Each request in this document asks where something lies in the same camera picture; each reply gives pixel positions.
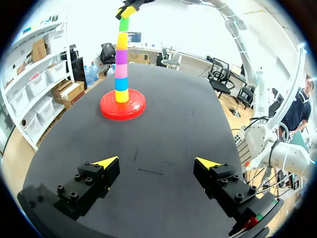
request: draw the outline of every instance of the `monitor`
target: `monitor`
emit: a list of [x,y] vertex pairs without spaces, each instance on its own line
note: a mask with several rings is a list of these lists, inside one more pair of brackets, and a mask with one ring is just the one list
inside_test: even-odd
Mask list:
[[241,68],[236,66],[235,64],[232,64],[231,72],[233,72],[233,73],[235,73],[237,75],[240,75],[241,74]]

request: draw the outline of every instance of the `black chair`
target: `black chair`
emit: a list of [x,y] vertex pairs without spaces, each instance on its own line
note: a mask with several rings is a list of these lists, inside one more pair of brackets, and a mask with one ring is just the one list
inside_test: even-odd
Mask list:
[[[208,72],[209,83],[215,91],[220,92],[218,98],[222,93],[231,94],[230,90],[235,87],[235,84],[229,79],[229,65],[216,58],[213,58],[212,62],[211,71]],[[232,84],[232,87],[227,87],[228,82]]]
[[[110,68],[110,64],[115,63],[115,48],[111,43],[102,44],[101,47],[99,58],[104,65],[108,64]],[[104,71],[104,75],[107,75],[109,68]]]
[[237,108],[229,108],[229,111],[236,116],[237,118],[240,118],[240,113],[237,111],[238,107],[240,106],[240,102],[244,104],[244,110],[247,107],[251,106],[251,102],[253,100],[253,92],[248,89],[247,87],[243,87],[241,90],[241,93],[237,96],[238,106]]
[[168,59],[168,54],[165,48],[162,48],[162,57],[163,57],[163,60],[161,61],[161,63],[166,65],[168,68],[180,67],[179,62]]

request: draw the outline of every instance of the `cardboard box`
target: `cardboard box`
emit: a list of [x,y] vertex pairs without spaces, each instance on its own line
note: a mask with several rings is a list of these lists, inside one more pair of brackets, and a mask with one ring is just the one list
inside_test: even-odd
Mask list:
[[63,104],[67,110],[84,94],[84,82],[72,83],[72,85],[60,93]]
[[32,60],[34,62],[37,62],[43,59],[46,55],[47,54],[46,54],[44,39],[41,38],[40,40],[38,40],[37,42],[33,44]]
[[150,64],[150,57],[145,54],[128,53],[128,62]]
[[83,95],[85,94],[85,91],[82,91],[80,94],[78,94],[75,98],[73,98],[73,100],[71,101],[64,101],[63,100],[63,104],[66,108],[66,110],[68,110],[78,99],[80,99]]
[[61,95],[60,93],[65,90],[67,87],[69,87],[71,84],[73,84],[72,81],[70,80],[63,80],[60,83],[58,83],[58,85],[56,85],[53,89],[52,89],[52,93],[53,93],[53,97],[55,99],[55,101],[59,104],[63,104],[63,101],[61,99]]

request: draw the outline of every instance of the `black table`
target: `black table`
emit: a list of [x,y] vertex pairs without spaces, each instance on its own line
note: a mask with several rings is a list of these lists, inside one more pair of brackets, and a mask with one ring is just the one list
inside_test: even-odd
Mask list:
[[209,200],[193,175],[196,156],[234,165],[242,177],[228,121],[209,82],[164,67],[130,64],[130,88],[147,100],[144,113],[111,121],[101,97],[114,77],[72,106],[35,154],[24,186],[52,191],[85,161],[119,156],[121,173],[105,199],[78,219],[116,237],[227,237],[234,219]]

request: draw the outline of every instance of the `black shirt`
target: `black shirt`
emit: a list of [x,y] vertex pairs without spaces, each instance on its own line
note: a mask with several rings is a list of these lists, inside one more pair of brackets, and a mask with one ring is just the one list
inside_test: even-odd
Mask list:
[[287,126],[289,131],[296,130],[298,126],[301,124],[303,120],[308,121],[309,116],[311,115],[312,107],[310,102],[302,103],[299,98],[299,92],[302,90],[298,90],[295,99],[283,118],[282,122]]

